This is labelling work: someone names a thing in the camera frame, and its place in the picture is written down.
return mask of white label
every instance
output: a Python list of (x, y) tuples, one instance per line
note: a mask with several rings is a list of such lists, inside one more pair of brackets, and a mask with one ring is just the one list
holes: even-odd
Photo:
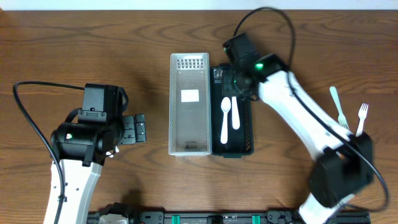
[(181, 102), (199, 102), (199, 90), (181, 90)]

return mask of white plastic fork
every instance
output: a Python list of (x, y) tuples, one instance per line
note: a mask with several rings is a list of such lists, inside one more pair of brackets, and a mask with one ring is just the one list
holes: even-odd
[(329, 90), (330, 90), (331, 97), (333, 98), (333, 101), (335, 102), (335, 105), (337, 107), (337, 111), (338, 111), (337, 120), (341, 126), (343, 126), (344, 128), (349, 130), (346, 116), (344, 116), (343, 110), (341, 109), (340, 100), (339, 100), (338, 94), (337, 94), (337, 89), (336, 89), (336, 87), (331, 86), (329, 88)]
[(366, 115), (368, 114), (369, 105), (367, 103), (363, 103), (361, 108), (359, 109), (358, 116), (359, 116), (359, 124), (358, 129), (356, 130), (355, 136), (360, 136), (363, 132), (363, 123), (365, 121)]

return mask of black tray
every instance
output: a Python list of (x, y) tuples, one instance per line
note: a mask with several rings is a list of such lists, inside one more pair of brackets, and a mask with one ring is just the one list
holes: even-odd
[(238, 130), (232, 128), (232, 112), (229, 111), (228, 142), (226, 144), (220, 142), (224, 116), (221, 110), (221, 101), (224, 98), (221, 89), (221, 77), (223, 74), (228, 74), (229, 68), (229, 64), (210, 68), (212, 154), (225, 158), (241, 158), (252, 154), (254, 150), (250, 100), (237, 98), (241, 127)]

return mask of wooden table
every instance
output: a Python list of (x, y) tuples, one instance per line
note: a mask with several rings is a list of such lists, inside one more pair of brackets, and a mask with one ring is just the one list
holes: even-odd
[[(42, 223), (50, 193), (49, 153), (12, 95), (21, 80), (83, 86), (123, 86), (125, 114), (144, 113), (144, 144), (121, 147), (107, 159), (91, 209), (109, 203), (167, 211), (297, 208), (307, 198), (312, 161), (302, 142), (271, 108), (252, 104), (254, 154), (242, 159), (168, 155), (169, 63), (174, 52), (208, 52), (211, 65), (227, 62), (221, 44), (246, 11), (3, 12), (0, 18), (0, 222)], [(337, 87), (355, 132), (358, 110), (369, 103), (365, 131), (375, 164), (389, 184), (388, 211), (373, 223), (398, 217), (398, 17), (396, 11), (289, 11), (297, 29), (293, 71), (333, 118), (329, 86)], [(290, 35), (271, 12), (241, 28), (266, 54), (284, 60)], [(49, 138), (82, 104), (82, 92), (42, 86), (20, 88), (31, 116)], [(377, 181), (353, 203), (377, 207)]]

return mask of black cable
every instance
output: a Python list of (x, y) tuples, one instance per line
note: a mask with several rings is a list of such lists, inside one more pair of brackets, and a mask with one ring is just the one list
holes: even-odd
[(337, 139), (339, 139), (345, 146), (348, 147), (348, 149), (350, 149), (350, 151), (352, 151), (354, 154), (356, 154), (360, 159), (362, 159), (370, 168), (371, 170), (374, 172), (374, 174), (376, 175), (376, 177), (379, 179), (380, 184), (383, 187), (384, 190), (384, 195), (385, 195), (385, 201), (384, 204), (377, 209), (368, 209), (368, 208), (363, 208), (363, 207), (359, 207), (359, 206), (355, 206), (355, 205), (350, 205), (350, 204), (346, 204), (346, 207), (351, 207), (357, 210), (362, 210), (362, 211), (368, 211), (368, 212), (381, 212), (383, 210), (385, 210), (388, 207), (389, 201), (390, 201), (390, 195), (389, 195), (389, 191), (388, 191), (388, 186), (386, 184), (386, 181), (384, 180), (384, 178), (382, 177), (382, 175), (379, 173), (379, 171), (373, 166), (373, 164), (371, 164), (360, 152), (358, 152), (358, 150), (356, 149), (356, 146), (352, 146), (346, 139), (344, 139), (343, 137), (341, 137), (339, 134), (337, 134), (331, 127), (329, 127), (327, 124), (325, 124), (303, 101), (302, 99), (298, 96), (298, 94), (296, 93), (296, 89), (292, 86), (292, 83), (290, 81), (290, 75), (289, 75), (289, 71), (290, 71), (290, 66), (292, 65), (292, 61), (293, 61), (293, 55), (294, 55), (294, 50), (295, 50), (295, 29), (293, 26), (292, 21), (290, 20), (290, 18), (288, 17), (288, 15), (284, 12), (281, 11), (279, 9), (275, 9), (273, 7), (260, 7), (258, 9), (255, 9), (251, 12), (249, 12), (249, 14), (247, 14), (246, 16), (243, 17), (243, 19), (241, 20), (241, 22), (238, 24), (238, 26), (235, 29), (234, 32), (234, 36), (236, 36), (236, 34), (238, 33), (238, 29), (240, 28), (240, 26), (242, 25), (242, 23), (252, 14), (254, 14), (257, 11), (261, 11), (263, 9), (269, 9), (272, 10), (276, 13), (278, 13), (279, 15), (281, 15), (287, 22), (287, 25), (289, 26), (289, 29), (292, 33), (292, 43), (290, 45), (290, 53), (289, 53), (289, 60), (288, 60), (288, 64), (286, 66), (285, 72), (287, 75), (287, 83), (289, 84), (289, 88), (291, 90), (291, 92), (293, 93), (293, 95), (296, 97), (296, 99), (298, 100), (298, 102), (300, 102), (300, 104), (305, 108), (305, 110), (307, 110), (307, 112), (316, 120), (318, 121), (322, 127), (324, 127), (330, 134), (334, 135), (334, 137), (336, 137)]
[(65, 179), (63, 178), (63, 172), (61, 170), (61, 165), (58, 157), (55, 155), (54, 150), (51, 148), (50, 143), (47, 141), (45, 138), (44, 134), (41, 132), (39, 127), (35, 124), (33, 119), (29, 116), (28, 112), (24, 108), (24, 106), (21, 103), (21, 100), (19, 99), (18, 96), (18, 86), (19, 85), (48, 85), (48, 86), (58, 86), (58, 87), (64, 87), (64, 88), (72, 88), (76, 90), (84, 90), (83, 87), (78, 87), (78, 86), (71, 86), (71, 85), (64, 85), (64, 84), (58, 84), (58, 83), (50, 83), (50, 82), (37, 82), (37, 81), (26, 81), (26, 82), (17, 82), (14, 85), (14, 88), (12, 91), (14, 92), (14, 98), (15, 101), (18, 104), (19, 109), (21, 110), (22, 114), (25, 116), (26, 120), (29, 122), (29, 124), (33, 127), (33, 129), (36, 131), (36, 133), (39, 135), (41, 140), (44, 142), (45, 146), (49, 150), (52, 159), (54, 160), (54, 164), (57, 167), (58, 174), (60, 177), (60, 196), (58, 198), (59, 203), (58, 203), (58, 208), (57, 208), (57, 213), (55, 214), (55, 220), (54, 224), (57, 224), (59, 219), (60, 219), (60, 214), (61, 214), (61, 209), (62, 209), (62, 203), (65, 200)]

